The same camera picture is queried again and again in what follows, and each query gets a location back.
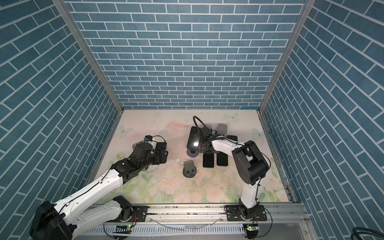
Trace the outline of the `teal edged black phone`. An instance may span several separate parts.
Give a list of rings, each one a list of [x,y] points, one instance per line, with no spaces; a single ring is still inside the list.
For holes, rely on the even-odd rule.
[[[237,137],[237,136],[234,136],[234,135],[227,135],[227,138],[228,138],[229,140],[232,140],[232,141],[235,141],[235,142],[238,141],[238,137]]]

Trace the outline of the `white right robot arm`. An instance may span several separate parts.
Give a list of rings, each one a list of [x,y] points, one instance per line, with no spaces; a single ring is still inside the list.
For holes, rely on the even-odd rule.
[[[221,135],[213,130],[197,128],[198,140],[193,146],[203,154],[203,167],[213,168],[214,157],[232,156],[240,178],[243,192],[239,200],[239,211],[245,220],[254,219],[259,207],[259,187],[270,170],[271,162],[253,141],[239,142],[237,136]]]

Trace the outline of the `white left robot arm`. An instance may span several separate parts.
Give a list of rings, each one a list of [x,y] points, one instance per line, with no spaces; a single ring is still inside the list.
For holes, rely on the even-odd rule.
[[[135,223],[137,215],[124,197],[89,207],[111,191],[124,185],[151,165],[164,164],[168,151],[165,142],[140,142],[133,152],[112,166],[101,177],[55,203],[46,201],[37,207],[29,234],[34,240],[73,240],[87,230],[108,221]]]

